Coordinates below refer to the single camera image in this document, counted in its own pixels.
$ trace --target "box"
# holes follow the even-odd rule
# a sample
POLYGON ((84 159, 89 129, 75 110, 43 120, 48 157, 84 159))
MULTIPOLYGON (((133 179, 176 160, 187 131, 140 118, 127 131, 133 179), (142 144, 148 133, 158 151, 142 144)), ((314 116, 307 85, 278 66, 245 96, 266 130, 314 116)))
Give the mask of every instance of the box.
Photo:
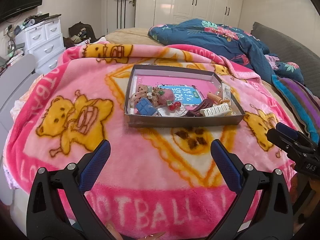
MULTIPOLYGON (((159 83, 168 80, 169 78, 171 78, 171 80, 181 79, 187 81, 189 85, 192 83, 206 82, 205 84, 208 88, 212 86, 212 89, 215 90, 218 90, 218 87, 222 83, 222 80, 211 71, 171 66, 135 65, 131 71, 124 101, 124 114, 129 127, 204 127, 238 125, 244 118, 245 113, 233 95, 231 95, 231 108, 236 115, 223 117, 164 117, 134 114, 135 109, 132 107, 129 98, 136 92, 137 83, 141 83, 142 80, 148 80, 149 82, 150 80, 154 80, 154 82, 159 83)), ((155 87, 155 84, 150 83, 144 83, 144 85, 155 87)), ((206 91, 204 91, 204 93, 205 95, 202 95, 202 97, 206 98, 206 91)))

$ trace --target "fingernail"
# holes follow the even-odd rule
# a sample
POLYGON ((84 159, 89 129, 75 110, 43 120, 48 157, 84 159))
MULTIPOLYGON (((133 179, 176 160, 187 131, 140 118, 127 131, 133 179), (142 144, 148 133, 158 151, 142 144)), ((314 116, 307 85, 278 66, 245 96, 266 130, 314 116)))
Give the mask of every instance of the fingernail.
POLYGON ((113 226, 111 224, 107 224, 107 229, 114 230, 113 226))
POLYGON ((146 240, 155 240, 161 236, 163 236, 165 234, 165 232, 160 232, 160 233, 156 233, 156 234, 151 234, 145 237, 146 240))

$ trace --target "gray quilted cover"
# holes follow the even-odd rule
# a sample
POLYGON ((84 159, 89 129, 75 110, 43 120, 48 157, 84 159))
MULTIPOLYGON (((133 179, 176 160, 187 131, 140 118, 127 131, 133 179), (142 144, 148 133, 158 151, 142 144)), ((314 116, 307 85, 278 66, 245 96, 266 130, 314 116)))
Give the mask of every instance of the gray quilted cover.
POLYGON ((277 54, 280 61, 297 63, 301 68, 305 86, 315 96, 320 97, 320 57, 289 36, 258 22, 254 23, 251 33, 263 41, 271 53, 277 54))

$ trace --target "purple stripe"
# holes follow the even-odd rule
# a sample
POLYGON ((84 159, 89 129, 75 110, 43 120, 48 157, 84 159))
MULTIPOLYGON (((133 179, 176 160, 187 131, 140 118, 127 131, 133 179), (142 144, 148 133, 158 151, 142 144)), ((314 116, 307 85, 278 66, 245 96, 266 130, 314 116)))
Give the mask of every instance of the purple stripe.
POLYGON ((313 116, 313 119, 316 122, 316 125, 318 129, 320 128, 320 113, 314 109, 314 106, 311 104, 309 98, 305 95, 303 91, 301 91, 300 87, 297 87, 295 83, 292 83, 292 81, 289 79, 288 81, 286 79, 281 79, 282 82, 285 82, 287 84, 287 87, 290 87, 292 91, 294 91, 301 100, 303 100, 303 103, 306 105, 307 109, 305 111, 307 113, 310 113, 313 116))
POLYGON ((299 82, 297 82, 297 81, 295 81, 295 80, 293 80, 293 82, 295 82, 297 85, 299 85, 299 86, 305 91, 305 93, 308 95, 308 97, 311 99, 311 101, 312 101, 312 102, 315 104, 315 106, 318 108, 319 113, 320 113, 320 106, 319 106, 319 104, 315 101, 315 99, 313 98, 313 96, 310 95, 309 91, 306 90, 305 87, 302 86, 299 82))

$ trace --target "blue gripper pad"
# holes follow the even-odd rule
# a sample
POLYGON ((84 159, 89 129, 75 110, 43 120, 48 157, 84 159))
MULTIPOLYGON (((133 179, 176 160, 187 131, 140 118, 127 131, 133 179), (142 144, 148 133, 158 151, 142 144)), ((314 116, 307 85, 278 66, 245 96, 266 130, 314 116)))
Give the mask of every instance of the blue gripper pad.
POLYGON ((211 143, 211 156, 218 166, 228 188, 239 194, 242 188, 241 175, 228 157, 228 154, 216 140, 211 143))
POLYGON ((285 124, 279 122, 276 125, 276 129, 283 133, 284 135, 288 136, 292 140, 297 140, 298 139, 298 133, 296 130, 290 128, 289 126, 286 126, 285 124))
POLYGON ((84 194, 92 189, 102 168, 106 164, 111 153, 110 143, 106 140, 99 149, 95 149, 95 155, 80 175, 79 190, 84 194))

